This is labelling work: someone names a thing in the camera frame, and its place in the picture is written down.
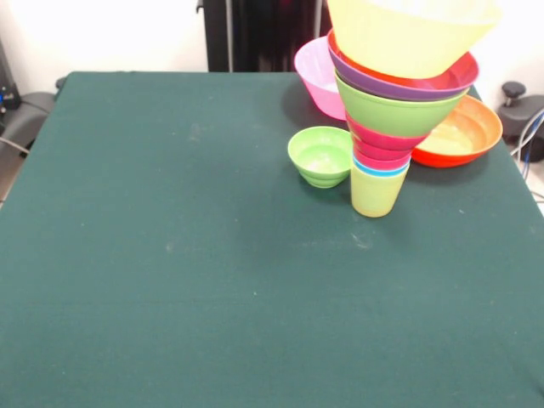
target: orange bowl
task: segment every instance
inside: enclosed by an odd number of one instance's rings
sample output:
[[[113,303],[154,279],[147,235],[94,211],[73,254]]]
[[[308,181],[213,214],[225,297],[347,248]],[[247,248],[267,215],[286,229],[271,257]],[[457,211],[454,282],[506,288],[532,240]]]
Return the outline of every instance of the orange bowl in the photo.
[[[415,162],[430,167],[455,167],[476,160],[501,140],[496,113],[472,96],[457,107],[413,151]]]

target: white wall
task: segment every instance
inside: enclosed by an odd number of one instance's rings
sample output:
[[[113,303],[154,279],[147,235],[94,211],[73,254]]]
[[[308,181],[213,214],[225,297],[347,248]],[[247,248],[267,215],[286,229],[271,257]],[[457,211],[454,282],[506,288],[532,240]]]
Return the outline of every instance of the white wall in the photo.
[[[0,0],[0,38],[20,91],[70,71],[207,71],[196,0]]]
[[[501,85],[510,80],[527,86],[527,94],[544,94],[544,2],[497,0],[501,24],[476,44],[480,64],[478,90],[484,102],[498,107],[504,98]]]
[[[497,0],[502,23],[473,49],[484,101],[501,85],[544,93],[544,2]],[[74,70],[205,71],[203,13],[196,0],[0,0],[0,37],[22,92],[53,90]]]

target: lime green cup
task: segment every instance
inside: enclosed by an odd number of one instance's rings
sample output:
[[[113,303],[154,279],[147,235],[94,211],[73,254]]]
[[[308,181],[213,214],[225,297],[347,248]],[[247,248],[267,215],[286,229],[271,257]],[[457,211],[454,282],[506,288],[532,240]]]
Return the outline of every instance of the lime green cup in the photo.
[[[405,171],[389,177],[378,177],[351,167],[351,205],[355,211],[370,218],[383,217],[391,212],[405,181]]]
[[[357,123],[400,138],[419,138],[431,132],[467,92],[448,99],[414,102],[371,95],[350,87],[338,74],[336,79],[346,111]]]
[[[353,141],[337,127],[308,127],[295,134],[287,152],[300,175],[318,189],[330,189],[349,175]]]

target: black knob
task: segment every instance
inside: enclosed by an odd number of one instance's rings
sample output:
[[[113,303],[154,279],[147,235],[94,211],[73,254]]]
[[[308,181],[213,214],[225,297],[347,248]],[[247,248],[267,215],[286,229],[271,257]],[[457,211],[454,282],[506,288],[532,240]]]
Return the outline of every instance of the black knob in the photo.
[[[521,82],[506,82],[502,85],[502,92],[509,99],[517,99],[527,92],[527,88]]]

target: yellow bowl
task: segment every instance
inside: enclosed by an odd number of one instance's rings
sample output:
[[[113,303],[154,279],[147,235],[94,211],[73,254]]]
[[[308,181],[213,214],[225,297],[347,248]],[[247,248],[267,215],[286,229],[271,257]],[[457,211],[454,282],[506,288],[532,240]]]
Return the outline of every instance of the yellow bowl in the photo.
[[[502,15],[494,0],[328,0],[328,6],[348,58],[411,79],[444,73]]]

